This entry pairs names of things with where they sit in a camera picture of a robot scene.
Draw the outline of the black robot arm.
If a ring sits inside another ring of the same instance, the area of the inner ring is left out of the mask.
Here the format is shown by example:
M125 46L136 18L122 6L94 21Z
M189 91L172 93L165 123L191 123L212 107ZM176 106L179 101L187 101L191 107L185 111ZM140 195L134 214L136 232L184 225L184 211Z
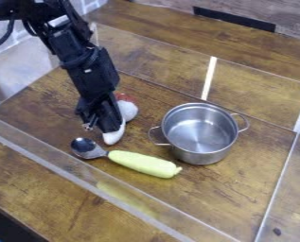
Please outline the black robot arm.
M93 31L69 0L0 0L0 21L21 21L37 36L60 66L68 71L81 98L77 115L85 127L109 133L121 128L121 115L114 90L120 75L106 49L90 42Z

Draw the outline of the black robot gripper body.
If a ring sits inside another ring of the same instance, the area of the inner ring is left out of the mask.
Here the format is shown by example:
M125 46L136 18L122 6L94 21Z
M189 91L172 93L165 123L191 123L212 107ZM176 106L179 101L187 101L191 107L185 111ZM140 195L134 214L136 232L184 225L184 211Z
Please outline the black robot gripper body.
M81 95L76 114L92 129L98 121L97 107L106 100L117 103L113 92L120 82L118 72L104 47L66 50L60 60Z

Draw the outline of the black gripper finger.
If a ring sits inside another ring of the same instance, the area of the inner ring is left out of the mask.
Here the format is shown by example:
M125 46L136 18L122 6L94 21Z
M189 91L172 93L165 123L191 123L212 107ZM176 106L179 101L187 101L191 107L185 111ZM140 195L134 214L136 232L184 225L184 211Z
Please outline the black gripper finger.
M97 127L101 129L102 133L117 131L121 128L124 121L116 102L104 101L96 109L96 114L98 117Z

